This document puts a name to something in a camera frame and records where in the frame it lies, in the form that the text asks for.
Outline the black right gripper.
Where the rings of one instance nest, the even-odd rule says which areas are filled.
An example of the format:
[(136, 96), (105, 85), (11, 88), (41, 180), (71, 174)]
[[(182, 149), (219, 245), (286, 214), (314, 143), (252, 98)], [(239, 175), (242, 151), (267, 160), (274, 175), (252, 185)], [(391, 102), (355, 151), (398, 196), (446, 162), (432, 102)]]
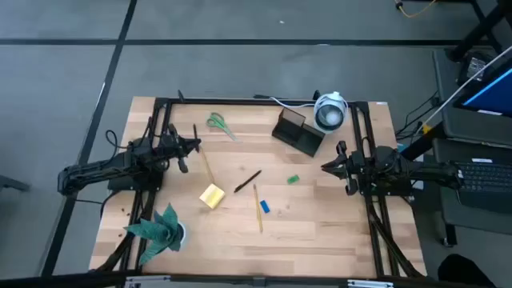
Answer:
[(345, 191), (348, 195), (364, 194), (371, 191), (372, 181), (370, 167), (361, 151), (356, 150), (347, 155), (345, 141), (336, 145), (338, 156), (335, 160), (321, 165), (324, 172), (346, 181)]

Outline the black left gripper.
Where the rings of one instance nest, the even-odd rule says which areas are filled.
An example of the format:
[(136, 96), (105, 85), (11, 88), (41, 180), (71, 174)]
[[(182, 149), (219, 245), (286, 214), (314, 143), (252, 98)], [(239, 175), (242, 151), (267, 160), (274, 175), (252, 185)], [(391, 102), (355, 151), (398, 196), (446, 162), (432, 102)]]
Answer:
[(178, 159), (178, 168), (182, 173), (187, 173), (188, 167), (185, 164), (185, 152), (196, 150), (199, 152), (200, 138), (182, 138), (173, 124), (168, 124), (166, 131), (162, 132), (158, 146), (164, 147), (166, 153), (172, 153)]

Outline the yellow pencil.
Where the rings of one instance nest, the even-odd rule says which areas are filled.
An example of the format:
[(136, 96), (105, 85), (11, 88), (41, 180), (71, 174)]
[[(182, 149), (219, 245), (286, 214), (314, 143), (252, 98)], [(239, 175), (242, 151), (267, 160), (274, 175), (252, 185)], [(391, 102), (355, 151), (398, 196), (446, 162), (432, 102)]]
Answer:
[(200, 152), (200, 155), (202, 156), (202, 160), (204, 161), (209, 180), (211, 181), (212, 184), (215, 184), (214, 175), (210, 168), (210, 164), (208, 163), (207, 156), (206, 156), (206, 153), (204, 152), (204, 149), (202, 147), (200, 147), (199, 152)]
[(255, 205), (256, 205), (256, 215), (257, 215), (257, 220), (258, 220), (259, 233), (262, 234), (263, 233), (262, 212), (261, 212), (261, 207), (260, 207), (260, 203), (259, 203), (258, 190), (257, 190), (256, 184), (253, 184), (253, 191), (254, 191), (254, 199), (255, 199)]

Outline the green-handled scissors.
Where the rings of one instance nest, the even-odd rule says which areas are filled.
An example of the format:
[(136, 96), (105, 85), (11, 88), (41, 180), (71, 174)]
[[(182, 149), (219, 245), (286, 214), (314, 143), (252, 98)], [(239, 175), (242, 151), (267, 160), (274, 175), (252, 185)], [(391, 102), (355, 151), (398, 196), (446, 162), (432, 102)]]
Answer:
[(219, 113), (212, 112), (208, 119), (206, 120), (206, 125), (208, 127), (216, 127), (220, 130), (223, 130), (233, 141), (238, 141), (236, 136), (231, 132), (228, 125), (226, 124), (226, 121), (223, 116), (221, 116)]

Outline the yellow sticky note pad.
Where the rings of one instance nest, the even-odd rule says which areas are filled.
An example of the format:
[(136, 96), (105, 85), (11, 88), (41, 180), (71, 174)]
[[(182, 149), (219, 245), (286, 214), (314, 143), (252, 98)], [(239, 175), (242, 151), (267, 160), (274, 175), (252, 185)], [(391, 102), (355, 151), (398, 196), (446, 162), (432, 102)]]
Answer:
[(210, 184), (205, 191), (201, 194), (199, 199), (204, 202), (209, 208), (215, 209), (221, 200), (225, 197), (226, 193), (215, 184)]

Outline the black mesh desk organizer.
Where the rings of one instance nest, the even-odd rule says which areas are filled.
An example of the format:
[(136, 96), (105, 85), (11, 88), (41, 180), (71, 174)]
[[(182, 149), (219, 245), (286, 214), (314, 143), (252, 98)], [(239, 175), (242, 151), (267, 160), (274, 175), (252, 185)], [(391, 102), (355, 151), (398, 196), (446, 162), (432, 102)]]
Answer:
[(310, 157), (315, 156), (325, 137), (323, 132), (306, 124), (305, 116), (288, 108), (282, 109), (271, 134)]

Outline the black click pen with clip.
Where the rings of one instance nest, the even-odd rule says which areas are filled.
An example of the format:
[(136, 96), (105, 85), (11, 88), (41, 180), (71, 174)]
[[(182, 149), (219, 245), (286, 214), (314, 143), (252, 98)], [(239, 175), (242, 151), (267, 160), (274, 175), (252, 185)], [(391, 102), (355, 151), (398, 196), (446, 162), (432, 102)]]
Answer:
[(257, 176), (260, 175), (260, 173), (262, 172), (262, 170), (258, 170), (255, 174), (251, 175), (247, 180), (245, 180), (242, 184), (238, 185), (235, 187), (234, 189), (234, 193), (236, 194), (237, 192), (239, 192), (243, 187), (245, 187), (246, 185), (248, 185), (251, 181), (253, 181)]

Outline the green artificial plant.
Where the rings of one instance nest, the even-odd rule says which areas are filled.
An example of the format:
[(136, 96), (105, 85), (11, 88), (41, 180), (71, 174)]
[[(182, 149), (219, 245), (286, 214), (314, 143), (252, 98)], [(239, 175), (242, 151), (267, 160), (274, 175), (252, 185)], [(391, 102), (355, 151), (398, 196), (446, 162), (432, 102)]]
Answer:
[(178, 233), (178, 215), (169, 203), (163, 214), (154, 212), (154, 220), (141, 219), (140, 223), (125, 226), (124, 230), (150, 241), (138, 264), (143, 266), (165, 249), (178, 252), (181, 249)]

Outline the white rod with yellow end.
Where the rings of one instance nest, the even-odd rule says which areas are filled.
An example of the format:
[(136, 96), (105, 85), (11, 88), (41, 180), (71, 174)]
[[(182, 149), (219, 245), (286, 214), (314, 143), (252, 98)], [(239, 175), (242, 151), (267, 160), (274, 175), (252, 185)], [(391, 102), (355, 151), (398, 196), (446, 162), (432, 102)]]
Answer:
[[(451, 103), (461, 92), (464, 91), (464, 89), (468, 86), (476, 86), (481, 81), (484, 80), (486, 75), (486, 70), (492, 65), (498, 61), (500, 58), (502, 58), (504, 55), (512, 51), (512, 45), (509, 46), (506, 50), (501, 52), (499, 55), (495, 56), (488, 62), (485, 62), (483, 60), (477, 60), (473, 56), (467, 56), (466, 60), (468, 61), (467, 68), (464, 68), (463, 65), (460, 65), (460, 72), (463, 76), (467, 76), (467, 72), (470, 72), (470, 77), (462, 80), (462, 84), (457, 84), (457, 79), (453, 80), (452, 82), (449, 82), (451, 85), (455, 85), (455, 90), (453, 90), (452, 94), (448, 98), (444, 98), (441, 100), (440, 106), (436, 109), (435, 112), (433, 112), (424, 122), (420, 125), (420, 127), (414, 132), (414, 135), (419, 134), (419, 132), (426, 133), (426, 128), (429, 127), (431, 130), (433, 129), (432, 126), (430, 126), (429, 122), (437, 115), (440, 114), (441, 111), (449, 104)], [(434, 60), (434, 70), (436, 72), (436, 83), (438, 86), (438, 96), (441, 98), (444, 96), (444, 93), (446, 90), (442, 87), (442, 76), (444, 70), (441, 67), (442, 60), (447, 61), (447, 64), (450, 68), (455, 68), (453, 63), (448, 59), (445, 55), (440, 55), (439, 53), (433, 53), (433, 60)]]

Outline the black keyboard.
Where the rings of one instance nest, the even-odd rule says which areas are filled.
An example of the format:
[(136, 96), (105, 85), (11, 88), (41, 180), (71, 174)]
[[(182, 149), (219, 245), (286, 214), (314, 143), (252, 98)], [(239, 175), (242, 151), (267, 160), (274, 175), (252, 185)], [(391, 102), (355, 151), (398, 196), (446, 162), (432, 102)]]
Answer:
[(455, 162), (462, 184), (458, 200), (464, 206), (512, 214), (512, 165)]

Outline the monitor with blue screen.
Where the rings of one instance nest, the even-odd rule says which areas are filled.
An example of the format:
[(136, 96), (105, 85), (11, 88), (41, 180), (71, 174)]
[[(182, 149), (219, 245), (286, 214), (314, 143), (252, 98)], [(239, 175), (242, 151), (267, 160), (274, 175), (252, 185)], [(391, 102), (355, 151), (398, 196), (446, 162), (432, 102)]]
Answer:
[(454, 107), (512, 118), (512, 58), (465, 90)]

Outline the black metal stand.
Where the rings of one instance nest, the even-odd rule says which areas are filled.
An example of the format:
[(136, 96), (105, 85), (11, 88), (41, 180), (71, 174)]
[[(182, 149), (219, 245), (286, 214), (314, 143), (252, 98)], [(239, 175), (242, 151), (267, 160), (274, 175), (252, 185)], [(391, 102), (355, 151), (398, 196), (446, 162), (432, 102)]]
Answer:
[(512, 0), (496, 0), (496, 6), (488, 13), (488, 15), (483, 14), (477, 0), (466, 1), (474, 8), (479, 23), (459, 42), (459, 44), (456, 45), (455, 48), (446, 52), (448, 59), (452, 62), (460, 62), (470, 50), (480, 43), (484, 36), (488, 38), (489, 45), (496, 53), (502, 53), (502, 46), (494, 36), (492, 29), (503, 19), (507, 20), (512, 28)]

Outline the black aluminium table frame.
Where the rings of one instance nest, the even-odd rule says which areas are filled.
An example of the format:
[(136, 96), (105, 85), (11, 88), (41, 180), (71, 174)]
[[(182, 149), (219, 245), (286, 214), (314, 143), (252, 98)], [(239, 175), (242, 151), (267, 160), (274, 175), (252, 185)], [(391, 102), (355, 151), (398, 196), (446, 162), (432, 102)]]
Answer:
[[(165, 110), (181, 135), (201, 138), (215, 185), (226, 195), (215, 209), (199, 199), (212, 184), (200, 154), (187, 158), (185, 174), (171, 165), (154, 208), (160, 212), (170, 203), (185, 225), (186, 239), (180, 251), (161, 253), (143, 273), (316, 280), (376, 275), (363, 197), (347, 195), (344, 182), (321, 169), (335, 158), (337, 142), (356, 148), (352, 121), (325, 136), (309, 157), (272, 136), (281, 112), (274, 102), (189, 99), (169, 101)], [(237, 142), (206, 125), (212, 112), (224, 117)], [(260, 175), (235, 194), (235, 187), (258, 170)], [(294, 175), (300, 180), (288, 185)], [(260, 205), (262, 234), (253, 184), (259, 203), (265, 200), (270, 208), (265, 214)]]

